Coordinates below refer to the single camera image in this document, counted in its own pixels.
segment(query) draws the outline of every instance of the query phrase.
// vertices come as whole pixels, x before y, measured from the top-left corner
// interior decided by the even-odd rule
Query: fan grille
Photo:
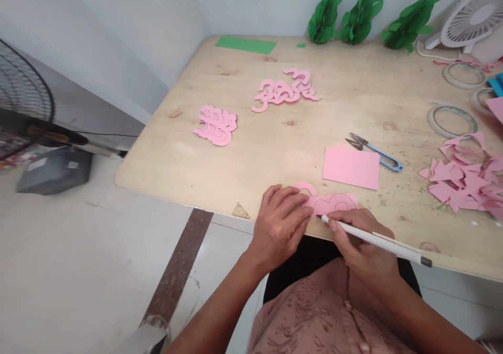
[[[0,40],[0,160],[30,146],[43,134],[24,132],[21,135],[23,128],[13,128],[8,112],[2,110],[38,118],[48,124],[54,119],[54,100],[45,81],[23,56]]]
[[[482,37],[503,22],[503,0],[470,0],[453,17],[447,30],[452,42]]]

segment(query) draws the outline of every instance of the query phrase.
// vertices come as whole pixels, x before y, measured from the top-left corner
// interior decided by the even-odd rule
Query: brown floor strip
[[[213,213],[192,210],[140,325],[151,315],[170,322],[212,217]]]

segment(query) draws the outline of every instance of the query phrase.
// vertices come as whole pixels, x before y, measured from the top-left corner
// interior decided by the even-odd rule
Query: white floor tile
[[[109,211],[144,219],[145,222],[164,223],[166,230],[178,230],[178,237],[192,212],[190,206],[135,193],[115,185],[109,189],[99,205]]]
[[[412,264],[420,286],[503,311],[503,283]]]
[[[216,290],[227,276],[239,256],[248,248],[252,236],[211,223],[198,256],[183,289],[177,309],[171,319],[170,328],[176,337],[191,317]],[[252,329],[260,287],[246,303],[237,323],[227,353],[244,353]]]
[[[0,352],[109,353],[138,327],[190,209],[109,192],[120,161],[99,158],[54,196],[0,177]]]
[[[238,218],[223,214],[213,214],[211,223],[215,223],[221,226],[236,229],[238,231],[245,232],[247,234],[253,235],[253,226],[255,221],[249,219]]]
[[[497,309],[421,287],[423,299],[471,339],[501,338],[503,314]]]

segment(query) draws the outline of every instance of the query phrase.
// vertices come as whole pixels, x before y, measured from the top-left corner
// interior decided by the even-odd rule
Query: white desk fan
[[[458,0],[442,30],[425,41],[426,49],[442,43],[449,48],[463,47],[470,53],[474,43],[489,36],[503,23],[503,0]]]

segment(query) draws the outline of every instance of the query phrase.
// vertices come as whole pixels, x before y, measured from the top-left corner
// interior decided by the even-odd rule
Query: black standing fan
[[[53,123],[49,86],[16,50],[0,40],[0,160],[38,143],[46,147],[93,145],[125,157],[127,151],[89,141]]]

